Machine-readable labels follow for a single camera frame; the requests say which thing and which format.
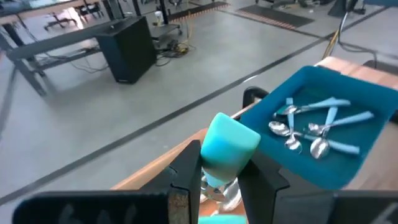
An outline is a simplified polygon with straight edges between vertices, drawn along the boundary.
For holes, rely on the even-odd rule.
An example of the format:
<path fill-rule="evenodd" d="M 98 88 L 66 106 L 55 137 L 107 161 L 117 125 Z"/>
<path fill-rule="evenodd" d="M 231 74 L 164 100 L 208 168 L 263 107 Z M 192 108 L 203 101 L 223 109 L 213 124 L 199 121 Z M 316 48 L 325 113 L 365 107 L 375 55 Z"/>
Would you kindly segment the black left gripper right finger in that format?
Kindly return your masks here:
<path fill-rule="evenodd" d="M 398 224 L 398 191 L 289 192 L 280 168 L 255 152 L 238 175 L 249 224 Z"/>

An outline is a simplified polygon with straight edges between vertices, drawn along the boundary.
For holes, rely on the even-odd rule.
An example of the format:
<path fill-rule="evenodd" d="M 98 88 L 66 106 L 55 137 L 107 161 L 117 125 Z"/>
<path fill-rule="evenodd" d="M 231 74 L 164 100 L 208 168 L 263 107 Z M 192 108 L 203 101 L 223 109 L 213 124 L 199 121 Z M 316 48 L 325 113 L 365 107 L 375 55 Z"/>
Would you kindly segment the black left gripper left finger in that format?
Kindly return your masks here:
<path fill-rule="evenodd" d="M 23 200 L 12 224 L 197 224 L 201 144 L 188 146 L 139 190 L 41 192 Z"/>

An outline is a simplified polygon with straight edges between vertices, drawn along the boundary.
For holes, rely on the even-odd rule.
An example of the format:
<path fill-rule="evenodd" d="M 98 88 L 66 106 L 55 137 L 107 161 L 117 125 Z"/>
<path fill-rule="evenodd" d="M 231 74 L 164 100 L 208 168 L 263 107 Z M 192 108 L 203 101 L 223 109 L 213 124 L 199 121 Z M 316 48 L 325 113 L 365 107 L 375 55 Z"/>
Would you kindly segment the silver spoon with blue handle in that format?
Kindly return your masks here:
<path fill-rule="evenodd" d="M 297 106 L 293 104 L 293 98 L 287 98 L 285 100 L 285 105 L 278 109 L 274 114 L 274 118 L 287 116 L 288 114 L 298 114 L 311 110 L 318 110 L 322 108 L 339 107 L 339 106 L 349 106 L 351 102 L 349 100 L 327 98 L 323 101 L 316 103 L 311 103 L 309 105 Z"/>
<path fill-rule="evenodd" d="M 315 159 L 320 159 L 328 153 L 329 142 L 326 140 L 325 136 L 329 130 L 328 125 L 334 121 L 337 112 L 337 107 L 334 106 L 329 108 L 325 124 L 323 126 L 313 123 L 308 125 L 310 132 L 318 136 L 315 140 L 313 140 L 310 146 L 310 153 Z"/>
<path fill-rule="evenodd" d="M 269 128 L 274 134 L 276 134 L 278 136 L 284 136 L 284 137 L 289 138 L 290 131 L 289 131 L 289 127 L 286 124 L 278 122 L 278 121 L 271 121 L 269 123 Z M 301 137 L 301 138 L 304 138 L 307 140 L 311 140 L 312 142 L 313 142 L 313 140 L 315 140 L 318 137 L 318 136 L 302 134 L 302 133 L 299 133 L 296 131 L 294 131 L 294 135 L 295 135 L 295 138 L 298 136 L 298 137 Z M 333 148 L 337 151 L 340 151 L 340 152 L 343 152 L 346 154 L 353 154 L 353 155 L 358 155 L 360 153 L 360 148 L 357 146 L 343 144 L 343 143 L 328 140 L 328 139 L 326 139 L 326 140 L 329 142 L 329 149 Z"/>
<path fill-rule="evenodd" d="M 330 129 L 333 126 L 341 126 L 344 124 L 358 123 L 361 121 L 366 121 L 368 119 L 372 119 L 374 114 L 370 111 L 365 111 L 356 115 L 352 115 L 349 117 L 341 118 L 336 121 L 333 121 L 330 124 L 315 124 L 309 123 L 308 130 L 316 136 L 321 136 L 327 129 Z"/>
<path fill-rule="evenodd" d="M 202 194 L 218 202 L 219 212 L 231 212 L 242 202 L 238 175 L 260 140 L 259 133 L 224 113 L 211 121 L 200 151 L 207 182 Z"/>
<path fill-rule="evenodd" d="M 297 154 L 300 154 L 302 152 L 302 144 L 301 142 L 295 138 L 294 135 L 294 111 L 295 108 L 293 106 L 293 98 L 287 98 L 286 99 L 286 105 L 288 106 L 287 108 L 287 119 L 288 119 L 288 125 L 289 125 L 289 138 L 285 142 L 285 147 L 287 149 L 290 149 L 291 151 L 294 151 Z"/>

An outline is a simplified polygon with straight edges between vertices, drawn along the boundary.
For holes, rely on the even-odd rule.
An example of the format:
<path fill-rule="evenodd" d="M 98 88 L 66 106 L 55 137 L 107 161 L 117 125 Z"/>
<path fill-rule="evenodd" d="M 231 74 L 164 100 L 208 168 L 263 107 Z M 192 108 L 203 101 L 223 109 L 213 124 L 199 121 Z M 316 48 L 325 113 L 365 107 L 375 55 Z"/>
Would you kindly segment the blue plastic bin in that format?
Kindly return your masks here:
<path fill-rule="evenodd" d="M 369 121 L 331 128 L 328 133 L 328 138 L 334 141 L 358 146 L 359 155 L 332 151 L 323 159 L 314 159 L 310 155 L 308 141 L 303 142 L 300 154 L 287 149 L 285 138 L 273 134 L 268 124 L 289 97 L 297 106 L 330 97 L 349 100 L 351 105 L 340 108 L 338 118 L 371 111 L 374 117 Z M 394 89 L 327 68 L 305 66 L 245 112 L 240 122 L 261 135 L 258 149 L 267 157 L 322 189 L 340 189 L 354 178 L 384 125 L 397 110 L 398 91 Z"/>

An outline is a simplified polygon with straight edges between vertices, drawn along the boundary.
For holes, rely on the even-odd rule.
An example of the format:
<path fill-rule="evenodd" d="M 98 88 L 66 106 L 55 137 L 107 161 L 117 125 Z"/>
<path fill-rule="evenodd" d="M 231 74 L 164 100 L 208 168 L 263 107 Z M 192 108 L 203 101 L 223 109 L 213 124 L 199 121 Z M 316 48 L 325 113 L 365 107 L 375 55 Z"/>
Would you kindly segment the black computer tower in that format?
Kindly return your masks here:
<path fill-rule="evenodd" d="M 157 61 L 147 19 L 128 17 L 95 36 L 118 83 L 136 83 Z"/>

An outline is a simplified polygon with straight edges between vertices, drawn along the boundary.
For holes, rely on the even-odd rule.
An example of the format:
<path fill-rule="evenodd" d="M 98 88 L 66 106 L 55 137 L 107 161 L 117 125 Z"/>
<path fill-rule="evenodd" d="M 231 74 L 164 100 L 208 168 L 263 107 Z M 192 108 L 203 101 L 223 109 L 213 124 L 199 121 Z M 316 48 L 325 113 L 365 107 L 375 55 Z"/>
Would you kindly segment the yellow stick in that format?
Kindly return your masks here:
<path fill-rule="evenodd" d="M 331 53 L 334 49 L 334 46 L 336 44 L 336 40 L 337 40 L 338 36 L 339 36 L 339 30 L 336 30 L 323 53 L 322 59 L 325 59 L 331 55 Z"/>

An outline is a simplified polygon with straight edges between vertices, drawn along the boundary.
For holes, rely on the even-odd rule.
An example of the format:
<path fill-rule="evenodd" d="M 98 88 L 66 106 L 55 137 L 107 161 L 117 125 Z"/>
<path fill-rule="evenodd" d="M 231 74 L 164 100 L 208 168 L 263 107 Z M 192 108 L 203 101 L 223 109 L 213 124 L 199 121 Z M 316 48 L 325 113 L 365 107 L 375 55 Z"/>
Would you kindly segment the grey metal workbench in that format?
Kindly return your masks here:
<path fill-rule="evenodd" d="M 107 1 L 109 4 L 110 10 L 108 10 L 108 13 L 111 14 L 111 22 L 105 22 L 104 24 L 91 26 L 27 45 L 23 43 L 11 26 L 13 22 L 21 21 L 25 18 L 50 14 L 51 12 L 58 12 L 63 9 L 78 7 L 85 4 L 94 4 L 101 1 Z M 91 52 L 85 52 L 69 58 L 55 57 L 53 61 L 46 64 L 39 64 L 35 61 L 34 56 L 66 47 L 86 39 L 92 39 L 96 34 L 99 34 L 109 26 L 117 23 L 121 18 L 123 18 L 123 12 L 119 7 L 118 0 L 29 0 L 0 3 L 0 26 L 6 27 L 7 33 L 17 44 L 17 47 L 12 47 L 5 37 L 0 35 L 0 49 L 6 52 L 8 59 L 15 65 L 33 89 L 39 95 L 44 96 L 46 92 L 37 81 L 35 77 L 36 73 L 42 73 L 47 68 L 52 68 L 82 58 L 86 55 L 97 53 L 98 50 L 94 49 L 91 50 Z"/>

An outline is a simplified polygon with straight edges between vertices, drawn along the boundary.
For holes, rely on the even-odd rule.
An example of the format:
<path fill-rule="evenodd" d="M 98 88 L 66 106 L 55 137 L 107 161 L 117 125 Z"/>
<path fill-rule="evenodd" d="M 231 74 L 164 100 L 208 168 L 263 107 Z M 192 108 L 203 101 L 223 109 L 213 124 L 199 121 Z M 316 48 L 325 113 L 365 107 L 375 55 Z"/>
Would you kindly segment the low rolling cart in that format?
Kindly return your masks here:
<path fill-rule="evenodd" d="M 166 24 L 163 26 L 154 26 L 150 28 L 150 35 L 152 37 L 152 40 L 159 41 L 161 37 L 172 32 L 173 30 L 177 30 L 178 35 L 183 34 L 181 26 L 179 24 Z"/>

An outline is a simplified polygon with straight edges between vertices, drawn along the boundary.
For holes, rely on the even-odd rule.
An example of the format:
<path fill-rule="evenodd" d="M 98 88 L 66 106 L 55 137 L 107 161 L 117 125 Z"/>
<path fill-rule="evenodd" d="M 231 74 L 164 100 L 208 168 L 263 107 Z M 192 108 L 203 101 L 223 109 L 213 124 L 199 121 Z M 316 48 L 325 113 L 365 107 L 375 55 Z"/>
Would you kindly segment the black floor mat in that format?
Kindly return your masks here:
<path fill-rule="evenodd" d="M 289 14 L 258 5 L 242 7 L 236 10 L 236 12 L 246 17 L 250 17 L 267 24 L 285 27 L 287 29 L 296 29 L 314 22 L 313 19 L 307 17 L 296 16 L 294 14 Z"/>

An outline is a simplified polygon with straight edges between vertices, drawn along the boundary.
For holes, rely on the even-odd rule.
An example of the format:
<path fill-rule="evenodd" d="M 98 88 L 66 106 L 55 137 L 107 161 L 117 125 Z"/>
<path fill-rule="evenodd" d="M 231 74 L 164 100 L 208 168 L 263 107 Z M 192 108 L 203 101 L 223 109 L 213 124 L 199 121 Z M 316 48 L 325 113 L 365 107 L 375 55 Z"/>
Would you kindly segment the black chair base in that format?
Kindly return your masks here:
<path fill-rule="evenodd" d="M 68 24 L 69 24 L 70 22 L 72 22 L 72 23 L 74 23 L 75 25 L 77 25 L 77 21 L 76 21 L 75 19 L 72 19 L 72 18 L 62 18 L 62 19 L 60 19 L 60 18 L 57 16 L 57 14 L 54 13 L 54 12 L 51 13 L 50 16 L 54 18 L 54 21 L 48 22 L 45 26 L 43 26 L 43 28 L 44 28 L 46 31 L 49 31 L 49 29 L 50 29 L 51 27 L 55 26 L 55 25 L 59 25 L 62 29 L 64 29 L 65 26 L 63 25 L 63 23 L 68 23 Z"/>

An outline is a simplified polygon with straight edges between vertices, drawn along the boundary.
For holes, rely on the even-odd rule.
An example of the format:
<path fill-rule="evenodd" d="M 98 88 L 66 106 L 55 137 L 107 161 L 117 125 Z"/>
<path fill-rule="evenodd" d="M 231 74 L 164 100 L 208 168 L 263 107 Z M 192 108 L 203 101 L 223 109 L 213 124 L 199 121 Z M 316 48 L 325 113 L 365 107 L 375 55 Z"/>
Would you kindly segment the black stand base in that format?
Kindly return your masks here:
<path fill-rule="evenodd" d="M 346 13 L 365 15 L 366 9 L 364 5 L 356 8 L 358 1 L 359 0 L 336 0 L 333 7 L 328 11 L 328 15 L 331 17 L 343 17 Z"/>

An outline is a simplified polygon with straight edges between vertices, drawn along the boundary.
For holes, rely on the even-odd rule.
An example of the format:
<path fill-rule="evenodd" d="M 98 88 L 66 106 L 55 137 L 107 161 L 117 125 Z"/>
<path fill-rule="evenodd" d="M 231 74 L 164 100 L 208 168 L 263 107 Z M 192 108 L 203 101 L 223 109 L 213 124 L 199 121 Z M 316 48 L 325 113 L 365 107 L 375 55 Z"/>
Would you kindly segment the black mat with orange edge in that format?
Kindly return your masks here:
<path fill-rule="evenodd" d="M 168 20 L 169 20 L 169 22 L 177 22 L 177 21 L 181 21 L 182 19 L 186 19 L 188 17 L 200 16 L 204 13 L 214 11 L 216 9 L 221 9 L 223 7 L 228 7 L 228 6 L 230 6 L 230 4 L 227 2 L 215 1 L 215 2 L 211 2 L 209 4 L 197 6 L 194 8 L 189 8 L 189 9 L 171 14 L 168 16 Z"/>

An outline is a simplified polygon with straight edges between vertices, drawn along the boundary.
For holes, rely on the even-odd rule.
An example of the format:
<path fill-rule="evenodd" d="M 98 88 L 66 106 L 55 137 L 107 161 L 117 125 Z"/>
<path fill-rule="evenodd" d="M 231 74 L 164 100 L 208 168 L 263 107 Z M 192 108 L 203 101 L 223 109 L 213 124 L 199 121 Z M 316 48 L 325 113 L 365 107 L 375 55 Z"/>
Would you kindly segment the black rounded bracket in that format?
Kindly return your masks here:
<path fill-rule="evenodd" d="M 269 94 L 268 91 L 265 91 L 258 86 L 250 86 L 246 88 L 243 92 L 243 108 L 248 107 L 256 100 L 262 100 Z"/>

